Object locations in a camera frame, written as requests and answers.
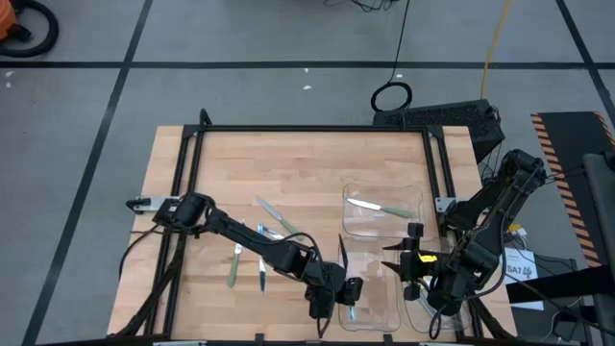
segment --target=green-handled knife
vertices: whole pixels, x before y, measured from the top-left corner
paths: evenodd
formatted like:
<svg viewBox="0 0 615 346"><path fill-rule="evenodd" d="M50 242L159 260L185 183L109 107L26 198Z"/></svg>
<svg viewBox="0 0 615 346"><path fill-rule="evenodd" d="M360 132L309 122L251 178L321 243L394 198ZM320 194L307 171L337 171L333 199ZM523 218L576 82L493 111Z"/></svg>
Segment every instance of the green-handled knife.
<svg viewBox="0 0 615 346"><path fill-rule="evenodd" d="M401 210L401 209L397 209L397 208L390 208L390 207L385 207L385 206L379 206L377 204L374 203L369 203L369 202L365 202L365 201L359 201L356 200L354 198L346 198L346 200L352 204L354 204L355 206L359 206L362 208L366 208L369 210L382 210L384 212L388 212L390 214L393 215L397 215L403 218L412 218L413 214L412 211L410 210Z"/></svg>
<svg viewBox="0 0 615 346"><path fill-rule="evenodd" d="M273 207L271 207L269 203L265 202L263 199L261 199L258 196L257 196L257 202L259 202L267 211L269 211L271 216L275 217L278 221L280 221L282 226L284 226L290 234L299 232L299 230L297 230L293 225L288 223L288 221L284 220L284 218L280 215L280 213L277 210L275 210ZM297 236L297 239L299 240L303 240L304 238L305 237L302 235Z"/></svg>
<svg viewBox="0 0 615 346"><path fill-rule="evenodd" d="M229 279L227 280L227 286L234 286L234 279L237 277L237 266L239 265L239 255L241 254L241 250L243 250L243 246L237 243L234 246L234 255L233 255L233 264L231 264L231 273L229 273Z"/></svg>

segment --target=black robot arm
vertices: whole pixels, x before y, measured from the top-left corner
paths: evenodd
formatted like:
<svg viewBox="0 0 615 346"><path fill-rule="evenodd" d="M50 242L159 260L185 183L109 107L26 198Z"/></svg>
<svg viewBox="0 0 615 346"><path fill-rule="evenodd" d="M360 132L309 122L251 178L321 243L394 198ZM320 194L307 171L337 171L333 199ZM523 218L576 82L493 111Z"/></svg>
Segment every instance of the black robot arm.
<svg viewBox="0 0 615 346"><path fill-rule="evenodd" d="M262 256L274 270L289 279L306 284L305 298L309 301L309 316L314 319L326 318L324 327L318 323L318 335L322 337L332 316L335 303L353 306L359 299L363 281L361 278L346 280L348 258L341 236L339 237L344 266L324 261L315 240L308 234L297 233L284 239L273 240L232 219L215 206L209 196L189 193L184 196L174 212L170 212L171 200L166 200L154 216L154 222L173 233L186 233L199 237L209 232L241 244ZM205 223L198 224L202 216ZM309 238L312 246L306 246L290 238L303 235ZM177 268L181 266L181 256L174 255L159 285L152 289L145 304L131 319L126 328L117 335L135 334L151 307L158 301L164 287L168 284Z"/></svg>
<svg viewBox="0 0 615 346"><path fill-rule="evenodd" d="M467 202L452 202L440 215L447 229L463 231L463 237L450 254L435 254L437 261L422 262L418 236L414 241L404 240L398 250L407 250L400 255L400 265L386 263L394 269L402 281L410 282L405 299L419 297L422 277L430 275L435 283L429 287L428 303L444 315L454 315L461 303L484 288L500 265L504 250L504 233L529 195L546 179L543 162L521 150L507 153L495 179ZM475 228L480 214L489 212Z"/></svg>

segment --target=green handle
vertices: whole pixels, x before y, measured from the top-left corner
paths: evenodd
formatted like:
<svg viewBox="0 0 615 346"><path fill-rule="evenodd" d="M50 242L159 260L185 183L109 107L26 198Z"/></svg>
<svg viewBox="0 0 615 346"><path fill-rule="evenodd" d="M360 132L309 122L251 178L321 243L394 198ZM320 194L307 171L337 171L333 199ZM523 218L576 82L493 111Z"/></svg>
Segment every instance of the green handle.
<svg viewBox="0 0 615 346"><path fill-rule="evenodd" d="M231 274L229 274L229 279L227 280L227 285L229 287L234 286L234 278L237 277L237 265L239 264L239 254L235 254L233 257L233 264L231 265Z"/></svg>
<svg viewBox="0 0 615 346"><path fill-rule="evenodd" d="M294 234L294 233L298 233L299 230L297 230L295 228L295 226L291 225L288 223L288 221L282 219L280 220L280 223L282 224L282 226L284 226L286 228L286 230L290 233L290 234ZM297 239L299 240L303 240L305 237L302 235L297 236Z"/></svg>
<svg viewBox="0 0 615 346"><path fill-rule="evenodd" d="M392 213L393 215L401 216L403 218L412 218L413 214L410 210L398 210L397 208L382 207L382 211Z"/></svg>

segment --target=silver knife blade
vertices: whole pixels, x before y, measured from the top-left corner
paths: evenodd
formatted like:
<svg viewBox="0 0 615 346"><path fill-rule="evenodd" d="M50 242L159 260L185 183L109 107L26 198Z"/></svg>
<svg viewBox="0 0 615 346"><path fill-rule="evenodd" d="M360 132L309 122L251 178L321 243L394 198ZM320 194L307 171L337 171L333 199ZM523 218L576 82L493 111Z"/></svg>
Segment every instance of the silver knife blade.
<svg viewBox="0 0 615 346"><path fill-rule="evenodd" d="M276 239L276 240L280 240L283 239L284 236L277 233L276 231L266 228L264 225L262 226L262 228L264 229L265 232L269 233L271 235L272 238Z"/></svg>
<svg viewBox="0 0 615 346"><path fill-rule="evenodd" d="M359 206L362 208L367 208L367 209L371 209L371 210L380 210L382 209L381 206L377 205L377 204L373 204L373 203L369 203L369 202L364 202L364 201L359 201L356 200L354 198L346 198L346 200L352 204L354 204L355 206Z"/></svg>
<svg viewBox="0 0 615 346"><path fill-rule="evenodd" d="M282 220L282 216L280 215L280 213L277 210L275 210L273 207L271 207L269 203L265 202L263 199L261 199L258 196L257 196L257 202L259 202L262 205L262 207L265 208L265 210L269 211L271 216L277 218L278 220Z"/></svg>

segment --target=black floor tape line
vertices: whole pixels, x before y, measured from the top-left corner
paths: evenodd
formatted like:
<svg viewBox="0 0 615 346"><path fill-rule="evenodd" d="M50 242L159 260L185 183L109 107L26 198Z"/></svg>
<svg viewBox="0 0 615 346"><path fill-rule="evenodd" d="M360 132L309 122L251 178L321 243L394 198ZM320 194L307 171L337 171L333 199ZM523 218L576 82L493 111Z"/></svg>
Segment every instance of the black floor tape line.
<svg viewBox="0 0 615 346"><path fill-rule="evenodd" d="M129 62L130 68L151 69L258 69L258 68L393 68L394 62ZM0 68L121 68L124 62L0 62ZM398 62L405 69L483 69L484 62ZM569 70L587 69L584 62L491 62L490 69ZM602 69L615 69L603 62Z"/></svg>
<svg viewBox="0 0 615 346"><path fill-rule="evenodd" d="M575 20L570 14L570 11L568 10L568 7L566 6L564 0L555 0L555 3L559 7L561 15L564 17L564 22L566 22L566 26L568 26L570 35L573 37L573 41L577 46L578 52L583 58L583 62L585 62L585 64L587 65L587 71L592 78L592 82L594 82L594 87L596 87L596 91L598 92L600 99L603 101L604 109L606 110L608 117L611 118L611 123L615 124L615 105L613 105L611 95L606 89L606 86L604 86L603 79L598 72L598 67L592 60L592 57L589 55L587 46L585 45L585 42L583 42L583 38L581 38L580 36L577 24L575 24Z"/></svg>
<svg viewBox="0 0 615 346"><path fill-rule="evenodd" d="M21 343L22 345L29 346L37 343L38 333L40 332L45 314L47 313L47 309L51 303L51 298L54 294L54 290L56 289L58 278L60 277L62 267L64 266L64 261L66 260L68 248L70 247L73 235L75 234L77 222L79 221L81 211L86 201L87 192L89 191L96 166L98 165L100 155L103 151L105 140L107 139L107 134L109 133L111 122L113 121L113 116L115 115L117 103L119 102L122 89L126 83L126 78L130 69L129 62L131 62L135 56L136 47L141 38L141 34L143 33L143 27L145 26L145 21L147 20L147 16L152 7L152 2L153 0L145 0L143 3L141 14L139 15L135 26L135 31L133 32L133 37L124 58L124 66L120 69L117 75L117 80L113 86L113 91L111 92L109 103L107 104L107 109L105 110L105 115L103 116L100 127L98 128L96 139L94 139L94 144L91 152L89 153L89 158L87 159L84 175L79 182L77 194L75 195L73 204L70 207L70 213L68 214L64 229L61 233L60 243L58 244L56 253L51 261L51 266L47 272L47 277L45 278L42 290L38 296L37 304L35 305L34 312L30 318L28 329L23 337L23 341Z"/></svg>

